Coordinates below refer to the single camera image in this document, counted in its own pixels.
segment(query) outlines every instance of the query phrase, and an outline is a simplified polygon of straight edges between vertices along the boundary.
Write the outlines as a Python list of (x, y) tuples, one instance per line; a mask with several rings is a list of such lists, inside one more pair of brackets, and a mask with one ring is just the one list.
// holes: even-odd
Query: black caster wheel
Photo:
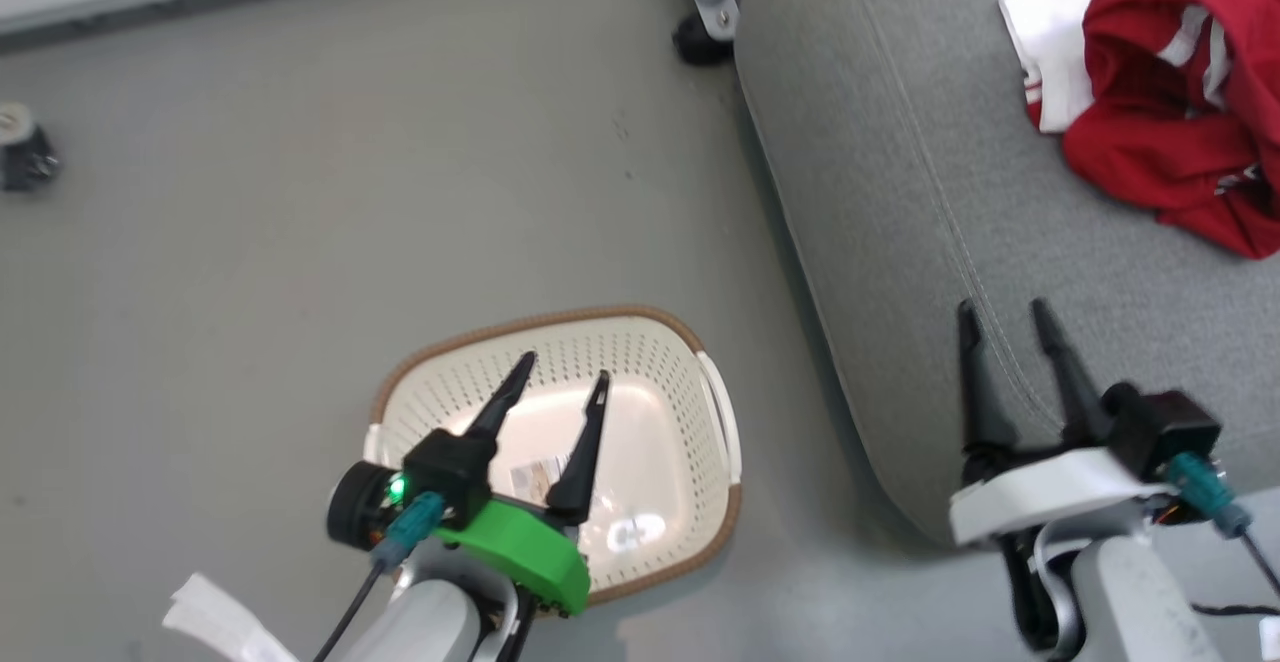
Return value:
[(61, 163), (31, 110), (0, 102), (0, 190), (35, 192), (54, 182)]
[(676, 44), (676, 52), (685, 64), (695, 68), (709, 68), (722, 64), (733, 56), (733, 44), (722, 42), (707, 33), (701, 15), (698, 12), (687, 15), (676, 26), (676, 32), (671, 33), (671, 41)]

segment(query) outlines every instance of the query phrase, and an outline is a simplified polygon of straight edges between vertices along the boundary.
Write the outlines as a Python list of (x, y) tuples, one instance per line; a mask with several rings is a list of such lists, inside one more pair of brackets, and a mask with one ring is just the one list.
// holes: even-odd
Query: laundry basket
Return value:
[(676, 318), (649, 307), (545, 315), (448, 339), (383, 384), (365, 458), (398, 467), (435, 428), (460, 433), (527, 351), (538, 362), (498, 437), (494, 492), (543, 503), (600, 370), (613, 376), (590, 519), (579, 548), (590, 603), (685, 575), (728, 542), (741, 505), (733, 407), (714, 362)]

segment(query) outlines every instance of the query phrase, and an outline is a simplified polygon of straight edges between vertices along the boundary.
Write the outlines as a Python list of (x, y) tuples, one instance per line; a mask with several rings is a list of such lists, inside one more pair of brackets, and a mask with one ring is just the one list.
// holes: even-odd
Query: red jacket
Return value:
[(1247, 257), (1280, 248), (1280, 0), (1093, 0), (1078, 174)]

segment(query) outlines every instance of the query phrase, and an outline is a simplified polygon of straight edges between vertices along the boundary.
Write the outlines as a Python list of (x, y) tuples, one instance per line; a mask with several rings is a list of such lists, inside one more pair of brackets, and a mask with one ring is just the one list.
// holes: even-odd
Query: gray fabric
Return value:
[(996, 0), (744, 0), (737, 65), (863, 443), (948, 538), (955, 306), (978, 298), (1029, 442), (1057, 398), (1046, 296), (1102, 387), (1188, 389), (1238, 488), (1280, 481), (1280, 261), (1243, 261), (1070, 173), (1024, 109)]

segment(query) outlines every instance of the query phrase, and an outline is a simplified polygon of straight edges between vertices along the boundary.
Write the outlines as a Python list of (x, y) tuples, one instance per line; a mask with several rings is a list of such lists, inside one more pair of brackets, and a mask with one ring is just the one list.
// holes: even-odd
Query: brown basket rim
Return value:
[[(680, 338), (689, 346), (690, 351), (695, 355), (699, 352), (705, 352), (701, 339), (694, 334), (694, 330), (689, 329), (689, 325), (680, 321), (680, 319), (667, 311), (659, 310), (658, 307), (648, 307), (643, 305), (622, 305), (613, 307), (589, 307), (585, 310), (571, 310), (567, 312), (553, 312), (549, 315), (535, 315), (530, 318), (522, 318), (500, 325), (493, 325), (483, 329), (468, 330), (468, 333), (444, 339), (444, 342), (438, 342), (429, 347), (424, 347), (417, 352), (412, 352), (406, 357), (387, 379), (383, 382), (381, 387), (378, 389), (378, 394), (374, 397), (374, 406), (370, 411), (370, 425), (383, 424), (383, 415), (387, 412), (387, 405), (390, 402), (392, 392), (397, 388), (401, 380), (404, 379), (413, 367), (426, 362), (434, 357), (447, 355), (454, 350), (460, 350), (468, 344), (475, 344), (477, 342), (485, 342), (488, 339), (494, 339), (498, 337), (506, 337), (508, 334), (515, 334), (540, 327), (558, 325), (566, 323), (581, 323), (588, 320), (603, 320), (608, 318), (646, 318), (654, 320), (672, 332), (675, 332)], [(721, 529), (717, 531), (716, 537), (707, 543), (707, 547), (700, 549), (689, 560), (680, 562), (678, 565), (672, 565), (663, 570), (650, 572), (643, 577), (623, 583), (620, 585), (613, 585), (599, 592), (590, 594), (588, 599), (589, 606), (603, 604), (605, 602), (612, 602), (623, 597), (628, 597), (637, 592), (646, 590), (652, 586), (682, 577), (699, 567), (705, 566), (708, 562), (713, 561), (721, 549), (728, 543), (730, 537), (733, 534), (733, 528), (737, 526), (737, 517), (742, 507), (742, 484), (732, 484), (728, 488), (728, 502), (724, 506), (724, 519), (721, 521)]]

